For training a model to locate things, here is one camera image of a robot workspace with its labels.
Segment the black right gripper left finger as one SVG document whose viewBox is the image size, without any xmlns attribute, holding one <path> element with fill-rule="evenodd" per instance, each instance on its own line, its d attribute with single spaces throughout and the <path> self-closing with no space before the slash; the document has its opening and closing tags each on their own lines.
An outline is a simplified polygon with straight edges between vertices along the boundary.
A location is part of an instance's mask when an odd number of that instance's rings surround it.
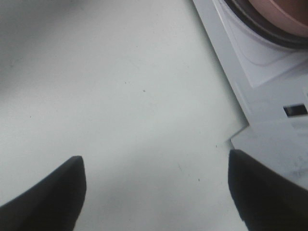
<svg viewBox="0 0 308 231">
<path fill-rule="evenodd" d="M 0 229 L 72 231 L 86 190 L 83 158 L 72 156 L 36 185 L 0 207 Z"/>
</svg>

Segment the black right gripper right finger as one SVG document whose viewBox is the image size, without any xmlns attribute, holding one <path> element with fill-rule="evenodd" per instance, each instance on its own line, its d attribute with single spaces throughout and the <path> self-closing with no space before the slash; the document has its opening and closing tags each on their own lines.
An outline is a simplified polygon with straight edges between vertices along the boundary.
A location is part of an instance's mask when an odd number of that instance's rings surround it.
<svg viewBox="0 0 308 231">
<path fill-rule="evenodd" d="M 308 229 L 308 191 L 241 150 L 230 150 L 228 186 L 248 230 Z"/>
</svg>

